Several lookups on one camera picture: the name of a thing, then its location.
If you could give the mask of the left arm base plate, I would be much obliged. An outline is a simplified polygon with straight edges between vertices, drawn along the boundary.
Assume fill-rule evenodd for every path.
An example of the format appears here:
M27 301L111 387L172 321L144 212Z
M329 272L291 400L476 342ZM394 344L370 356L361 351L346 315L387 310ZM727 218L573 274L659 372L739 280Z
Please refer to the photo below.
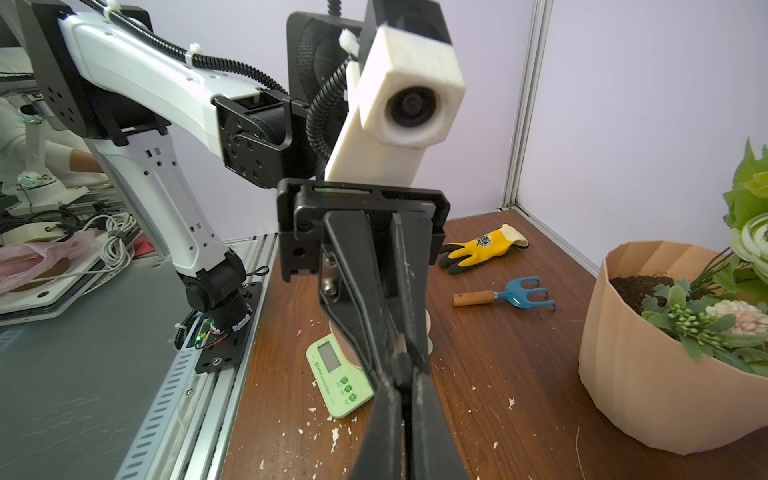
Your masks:
M261 281L246 285L245 300L250 319L238 330L214 334L207 316L192 310L181 322L175 324L172 345L177 351L197 353L196 373L214 373L237 367L244 358L250 329L256 325L256 309L259 306L264 284Z

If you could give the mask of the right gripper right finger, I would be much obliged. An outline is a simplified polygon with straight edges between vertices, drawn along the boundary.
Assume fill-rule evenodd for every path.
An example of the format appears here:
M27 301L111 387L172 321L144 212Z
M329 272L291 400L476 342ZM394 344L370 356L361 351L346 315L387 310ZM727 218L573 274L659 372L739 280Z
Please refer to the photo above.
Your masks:
M468 479L433 379L413 375L407 409L407 478Z

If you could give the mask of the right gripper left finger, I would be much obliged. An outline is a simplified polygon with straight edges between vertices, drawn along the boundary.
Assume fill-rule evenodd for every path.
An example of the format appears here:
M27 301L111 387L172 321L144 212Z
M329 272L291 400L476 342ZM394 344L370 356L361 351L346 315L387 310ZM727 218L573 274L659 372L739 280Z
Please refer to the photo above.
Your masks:
M402 462L402 397L391 380L379 382L372 416L350 480L399 479Z

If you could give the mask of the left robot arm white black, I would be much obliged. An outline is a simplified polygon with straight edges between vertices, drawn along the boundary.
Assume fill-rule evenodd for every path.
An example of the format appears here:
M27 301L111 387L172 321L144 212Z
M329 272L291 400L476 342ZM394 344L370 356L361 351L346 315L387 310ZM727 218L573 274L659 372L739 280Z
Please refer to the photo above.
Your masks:
M449 210L412 183L442 142L465 82L440 7L373 1L363 24L329 17L343 60L320 91L291 95L257 69L157 36L115 1L83 12L19 1L44 100L83 138L168 252L213 349L250 320L245 268L212 229L168 130L277 193L281 272L319 277L321 303L374 384L429 374L426 272Z

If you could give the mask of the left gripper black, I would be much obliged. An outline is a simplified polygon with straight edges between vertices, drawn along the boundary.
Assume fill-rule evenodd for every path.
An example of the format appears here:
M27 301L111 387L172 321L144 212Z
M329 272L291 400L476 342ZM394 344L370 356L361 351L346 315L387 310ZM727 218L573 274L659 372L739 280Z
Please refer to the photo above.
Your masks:
M395 329L378 268L391 255L391 216L400 212L392 217L391 231L400 330L414 369L427 375L427 274L444 242L449 211L440 190L305 179L278 184L281 277L289 282L318 273L324 240L323 252L335 258L339 279L336 295L321 296L323 308L373 384L394 382Z

